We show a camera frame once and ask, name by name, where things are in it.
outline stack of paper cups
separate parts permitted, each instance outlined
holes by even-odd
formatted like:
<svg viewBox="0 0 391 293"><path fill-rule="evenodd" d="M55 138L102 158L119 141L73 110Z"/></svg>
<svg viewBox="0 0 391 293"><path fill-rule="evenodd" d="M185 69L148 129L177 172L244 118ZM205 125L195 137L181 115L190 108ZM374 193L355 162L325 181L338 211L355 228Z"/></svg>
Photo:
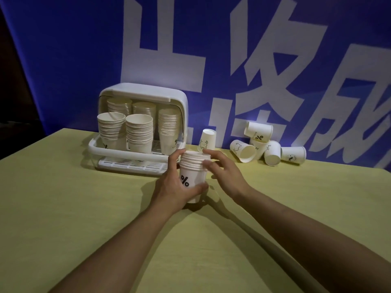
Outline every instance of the stack of paper cups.
<svg viewBox="0 0 391 293"><path fill-rule="evenodd" d="M264 153L266 164L276 166L281 161L281 145L276 141L269 141L266 144L266 151Z"/></svg>
<svg viewBox="0 0 391 293"><path fill-rule="evenodd" d="M206 128L202 131L201 139L198 144L198 151L203 149L214 150L216 145L216 131Z"/></svg>
<svg viewBox="0 0 391 293"><path fill-rule="evenodd" d="M247 121L244 134L247 137L254 138L257 142L267 143L270 141L273 133L273 126L257 122Z"/></svg>
<svg viewBox="0 0 391 293"><path fill-rule="evenodd" d="M230 149L239 158L241 162L250 162L257 154L253 145L246 144L240 140L234 140L230 144Z"/></svg>
<svg viewBox="0 0 391 293"><path fill-rule="evenodd" d="M100 138L107 149L125 150L125 115L108 112L98 115Z"/></svg>
<svg viewBox="0 0 391 293"><path fill-rule="evenodd" d="M254 160L260 159L266 151L267 143L257 142L255 139L251 138L250 145L253 145L255 147L255 150L257 151Z"/></svg>
<svg viewBox="0 0 391 293"><path fill-rule="evenodd" d="M304 147L281 147L281 160L302 164L307 152Z"/></svg>
<svg viewBox="0 0 391 293"><path fill-rule="evenodd" d="M179 162L179 177L185 187L194 187L205 182L207 170L203 168L202 162L210 159L210 155L195 151L186 151ZM189 201L189 203L199 202L200 195Z"/></svg>
<svg viewBox="0 0 391 293"><path fill-rule="evenodd" d="M113 97L107 100L109 112L119 112L128 116L132 114L132 100L130 98Z"/></svg>
<svg viewBox="0 0 391 293"><path fill-rule="evenodd" d="M156 127L156 105L150 102L133 103L133 114L146 114L153 118L153 131Z"/></svg>
<svg viewBox="0 0 391 293"><path fill-rule="evenodd" d="M170 155L176 150L180 124L180 111L171 108L159 110L158 128L160 148L163 154Z"/></svg>
<svg viewBox="0 0 391 293"><path fill-rule="evenodd" d="M151 154L153 142L153 118L145 114L132 114L126 117L127 149L132 152ZM138 161L138 166L148 162Z"/></svg>

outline overturned paper cup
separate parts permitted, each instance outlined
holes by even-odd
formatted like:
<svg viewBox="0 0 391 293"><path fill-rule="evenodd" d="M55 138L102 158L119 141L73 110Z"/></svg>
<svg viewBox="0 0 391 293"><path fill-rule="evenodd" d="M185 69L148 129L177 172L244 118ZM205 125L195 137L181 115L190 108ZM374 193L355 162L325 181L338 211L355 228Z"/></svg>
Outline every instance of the overturned paper cup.
<svg viewBox="0 0 391 293"><path fill-rule="evenodd" d="M261 142L257 142L254 139L250 139L250 145L253 145L257 151L254 160L260 159L264 154L264 152L266 151L267 143L261 143Z"/></svg>
<svg viewBox="0 0 391 293"><path fill-rule="evenodd" d="M281 147L281 160L302 164L307 152L304 147Z"/></svg>
<svg viewBox="0 0 391 293"><path fill-rule="evenodd" d="M240 140L234 140L230 144L230 149L239 158L241 162L250 162L257 154L253 145L246 144Z"/></svg>
<svg viewBox="0 0 391 293"><path fill-rule="evenodd" d="M198 144L198 151L203 149L214 150L216 146L216 131L206 128L202 131L201 139Z"/></svg>
<svg viewBox="0 0 391 293"><path fill-rule="evenodd" d="M244 135L250 138L254 138L257 142L267 143L270 141L273 133L273 126L247 121L246 128L244 129Z"/></svg>
<svg viewBox="0 0 391 293"><path fill-rule="evenodd" d="M264 158L267 165L276 166L281 161L281 145L276 141L269 141L266 144Z"/></svg>

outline fabric backdrop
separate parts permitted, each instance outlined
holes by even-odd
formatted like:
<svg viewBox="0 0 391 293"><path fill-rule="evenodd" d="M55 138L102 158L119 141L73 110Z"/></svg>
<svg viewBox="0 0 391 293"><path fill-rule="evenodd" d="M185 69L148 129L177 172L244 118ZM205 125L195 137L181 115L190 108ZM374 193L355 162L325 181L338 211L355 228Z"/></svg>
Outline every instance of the fabric backdrop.
<svg viewBox="0 0 391 293"><path fill-rule="evenodd" d="M391 0L0 5L48 134L97 130L99 92L133 82L186 93L193 144L249 119L309 159L391 167Z"/></svg>

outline white plastic storage box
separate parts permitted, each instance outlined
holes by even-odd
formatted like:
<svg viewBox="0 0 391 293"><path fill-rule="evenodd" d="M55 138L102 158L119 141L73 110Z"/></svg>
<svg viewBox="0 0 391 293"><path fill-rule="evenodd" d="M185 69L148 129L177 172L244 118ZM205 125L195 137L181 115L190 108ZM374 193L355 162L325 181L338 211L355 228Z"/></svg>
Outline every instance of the white plastic storage box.
<svg viewBox="0 0 391 293"><path fill-rule="evenodd" d="M153 102L157 111L176 106L182 113L182 127L179 132L177 148L182 149L186 145L188 103L183 91L151 85L120 83L108 87L99 95L99 113L108 112L107 99L110 97L128 97L133 102ZM105 149L100 135L97 135L88 144L88 151L92 162L97 169L110 170L113 172L128 172L147 175L161 175L167 169L168 156L160 151L160 142L153 141L152 154L135 153ZM149 161L147 166L137 166L139 161Z"/></svg>

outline yellow tablecloth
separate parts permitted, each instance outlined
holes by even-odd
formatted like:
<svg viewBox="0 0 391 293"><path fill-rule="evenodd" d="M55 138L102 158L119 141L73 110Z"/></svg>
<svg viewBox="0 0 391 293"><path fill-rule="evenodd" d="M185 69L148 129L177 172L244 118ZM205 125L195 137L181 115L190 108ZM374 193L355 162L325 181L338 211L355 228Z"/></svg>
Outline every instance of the yellow tablecloth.
<svg viewBox="0 0 391 293"><path fill-rule="evenodd" d="M0 292L47 291L148 205L156 178L95 170L92 135L63 129L0 161ZM390 173L317 161L238 166L256 189L391 260ZM133 291L322 291L208 182L210 205L169 221Z"/></svg>

